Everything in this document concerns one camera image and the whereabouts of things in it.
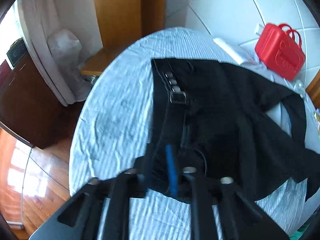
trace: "wooden floor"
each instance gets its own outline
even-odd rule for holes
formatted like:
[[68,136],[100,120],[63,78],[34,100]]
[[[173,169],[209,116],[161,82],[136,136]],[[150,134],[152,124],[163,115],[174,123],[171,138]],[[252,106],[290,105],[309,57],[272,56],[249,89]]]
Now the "wooden floor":
[[30,155],[28,152],[24,153],[27,165],[22,187],[22,223],[25,229],[14,230],[20,240],[28,239],[70,198],[68,182],[70,146],[82,106],[83,103],[76,103],[63,111],[59,123],[53,127],[56,131],[55,144],[44,150],[33,148]]
[[0,211],[7,221],[21,223],[23,176],[31,148],[0,129]]

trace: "red container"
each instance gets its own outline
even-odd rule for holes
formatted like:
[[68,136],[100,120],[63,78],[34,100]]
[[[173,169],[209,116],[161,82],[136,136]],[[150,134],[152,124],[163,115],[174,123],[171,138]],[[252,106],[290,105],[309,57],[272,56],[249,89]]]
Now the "red container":
[[[282,28],[285,26],[290,29],[283,31]],[[294,33],[298,34],[299,45],[295,42]],[[277,26],[268,23],[254,50],[267,68],[292,81],[306,60],[301,45],[300,34],[289,25],[280,24]]]

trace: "metal buckle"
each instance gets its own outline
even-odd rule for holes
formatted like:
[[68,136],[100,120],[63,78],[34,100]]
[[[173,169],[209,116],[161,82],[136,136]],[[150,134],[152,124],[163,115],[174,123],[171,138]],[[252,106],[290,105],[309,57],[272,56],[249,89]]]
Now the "metal buckle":
[[173,78],[172,72],[167,72],[167,73],[164,74],[164,76],[165,76],[166,78]]
[[173,78],[170,78],[169,79],[169,83],[170,83],[170,85],[172,85],[172,86],[176,86],[178,83],[177,83],[177,81],[175,80],[175,79],[173,79]]
[[179,86],[172,86],[171,87],[172,91],[175,92],[175,93],[180,93],[181,92],[181,89]]
[[188,103],[187,101],[187,95],[185,92],[174,92],[170,90],[170,102],[172,104],[184,104],[186,105]]

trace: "wooden cabinet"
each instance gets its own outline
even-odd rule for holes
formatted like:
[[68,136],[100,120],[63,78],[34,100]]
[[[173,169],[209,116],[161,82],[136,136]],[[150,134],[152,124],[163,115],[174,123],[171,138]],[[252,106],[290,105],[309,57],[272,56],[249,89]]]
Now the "wooden cabinet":
[[61,104],[26,54],[0,88],[1,127],[28,144],[45,148]]
[[315,108],[320,108],[320,70],[306,88]]
[[94,0],[103,48],[80,70],[100,76],[129,45],[164,28],[165,0]]

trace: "wooden shelf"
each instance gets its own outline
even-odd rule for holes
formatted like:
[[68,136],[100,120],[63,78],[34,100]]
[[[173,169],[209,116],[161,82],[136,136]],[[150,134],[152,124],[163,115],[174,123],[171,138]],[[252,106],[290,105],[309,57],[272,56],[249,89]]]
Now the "wooden shelf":
[[100,76],[107,66],[122,52],[125,48],[120,49],[100,49],[85,63],[80,70],[82,75]]

